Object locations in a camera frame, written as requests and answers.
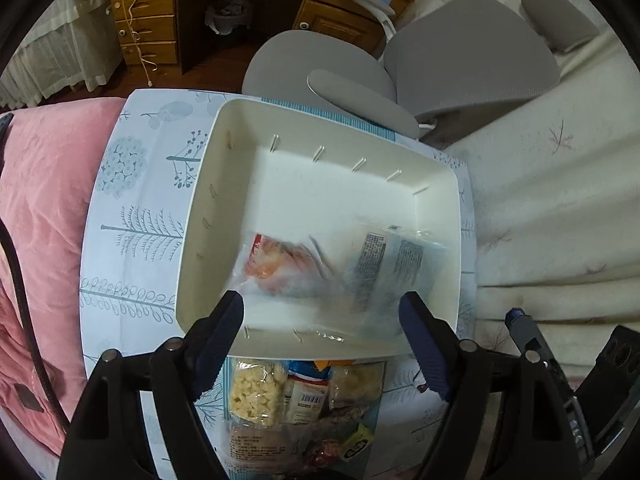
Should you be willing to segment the clear pack pale cookies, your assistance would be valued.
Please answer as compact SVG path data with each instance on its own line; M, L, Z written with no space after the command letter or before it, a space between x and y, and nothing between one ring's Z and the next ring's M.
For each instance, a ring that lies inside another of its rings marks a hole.
M335 410L378 400L384 372L383 362L334 366L330 379L330 408Z

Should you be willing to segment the clear pack mixed nuts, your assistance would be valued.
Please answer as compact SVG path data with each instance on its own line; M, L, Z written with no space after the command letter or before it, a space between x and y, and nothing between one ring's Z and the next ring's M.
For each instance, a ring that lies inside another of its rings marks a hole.
M370 411L370 405L366 404L336 408L318 421L318 430L322 434L339 434L358 424L368 411Z

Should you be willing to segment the clear pack yellow puffed snacks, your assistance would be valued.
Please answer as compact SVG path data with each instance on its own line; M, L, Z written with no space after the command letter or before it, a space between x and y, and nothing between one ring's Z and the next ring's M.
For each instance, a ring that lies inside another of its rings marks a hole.
M235 359L229 390L231 415L260 428L277 426L287 379L288 369L279 361Z

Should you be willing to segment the white blue snack bag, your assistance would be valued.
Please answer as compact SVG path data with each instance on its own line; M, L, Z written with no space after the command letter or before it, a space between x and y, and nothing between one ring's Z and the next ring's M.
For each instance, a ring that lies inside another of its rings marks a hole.
M427 299L447 256L448 248L427 232L363 224L343 278L358 336L399 336L400 298L417 292Z

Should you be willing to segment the clear pack of brown cakes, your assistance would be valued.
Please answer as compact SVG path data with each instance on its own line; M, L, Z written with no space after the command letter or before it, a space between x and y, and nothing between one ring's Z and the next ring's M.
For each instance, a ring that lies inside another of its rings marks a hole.
M306 425L262 428L232 419L222 432L217 452L229 474L285 474L302 466L308 434Z

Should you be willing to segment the blue white red snack packet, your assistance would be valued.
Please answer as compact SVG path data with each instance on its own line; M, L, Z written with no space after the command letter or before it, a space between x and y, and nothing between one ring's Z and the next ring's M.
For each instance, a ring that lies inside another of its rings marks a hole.
M319 370L315 362L288 362L283 393L283 420L291 425L316 422L329 394L330 369Z

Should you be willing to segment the red white triangular snack bag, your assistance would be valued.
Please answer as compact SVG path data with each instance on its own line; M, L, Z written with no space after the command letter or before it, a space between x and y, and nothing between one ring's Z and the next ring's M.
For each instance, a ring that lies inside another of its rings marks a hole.
M245 237L227 282L243 296L303 299L329 297L337 285L312 237L289 242L259 232Z

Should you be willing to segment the small red candy packet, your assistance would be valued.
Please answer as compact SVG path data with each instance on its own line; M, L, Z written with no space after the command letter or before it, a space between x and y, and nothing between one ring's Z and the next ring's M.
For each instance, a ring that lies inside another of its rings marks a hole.
M312 469L331 468L341 461L341 446L335 439L311 441L304 453L304 462Z

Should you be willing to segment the cream floral curtain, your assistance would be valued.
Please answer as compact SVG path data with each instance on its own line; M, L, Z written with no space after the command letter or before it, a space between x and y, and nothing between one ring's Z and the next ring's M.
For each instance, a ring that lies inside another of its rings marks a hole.
M448 1L414 0L409 18ZM559 84L442 147L475 209L459 334L511 353L503 318L523 309L578 384L615 326L639 325L639 71L596 0L568 1L598 32L559 56Z

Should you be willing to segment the white plastic storage bin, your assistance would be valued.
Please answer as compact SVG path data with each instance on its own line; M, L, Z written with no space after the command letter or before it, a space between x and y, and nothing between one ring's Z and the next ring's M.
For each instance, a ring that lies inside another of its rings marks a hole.
M445 248L420 296L435 318L458 322L458 179L413 145L285 106L235 99L215 117L182 244L176 319L210 315L250 233L318 245L350 263L365 228L398 226Z

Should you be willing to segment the blue patterned tablecloth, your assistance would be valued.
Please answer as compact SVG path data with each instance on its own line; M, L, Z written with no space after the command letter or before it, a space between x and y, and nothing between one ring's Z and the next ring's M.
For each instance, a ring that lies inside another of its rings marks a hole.
M99 164L82 248L79 300L82 348L93 368L100 353L115 348L124 356L150 352L172 337L184 337L176 319L182 244L201 162L218 110L247 99L285 106L415 146L457 176L461 214L461 280L465 270L463 225L474 217L462 188L468 170L446 154L393 131L357 119L279 101L189 90L138 90L126 101ZM341 461L331 477L390 479L418 466L433 442L446 405L424 384L404 334L367 339L355 330L343 283L346 266L336 268L337 290L324 298L243 296L243 323L213 387L195 402L198 417L220 460L217 446L227 422L234 360L315 362L334 366L383 362L383 389L363 419L339 434L322 434L318 421L332 411L329 395L309 442L341 442ZM228 292L227 284L224 293ZM229 474L235 479L268 479L287 474Z

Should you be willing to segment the grey office chair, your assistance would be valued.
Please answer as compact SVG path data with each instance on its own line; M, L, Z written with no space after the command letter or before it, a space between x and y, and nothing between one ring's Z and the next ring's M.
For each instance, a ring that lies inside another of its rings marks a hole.
M352 0L380 22L378 58L306 30L269 39L253 56L242 92L359 118L420 140L462 136L559 83L556 59L598 36L570 0L451 0L402 29L381 0Z

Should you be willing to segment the pink quilt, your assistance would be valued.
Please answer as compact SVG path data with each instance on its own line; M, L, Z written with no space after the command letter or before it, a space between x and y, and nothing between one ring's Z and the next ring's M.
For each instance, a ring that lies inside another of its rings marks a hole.
M86 383L79 326L88 207L122 98L16 110L1 133L1 219L13 240L43 364L73 414Z

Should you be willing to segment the lace covered cabinet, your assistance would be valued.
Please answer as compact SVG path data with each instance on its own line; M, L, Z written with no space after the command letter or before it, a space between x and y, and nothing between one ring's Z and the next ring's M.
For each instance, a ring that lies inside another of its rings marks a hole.
M78 84L92 91L120 62L111 0L53 0L1 75L1 105L33 107Z

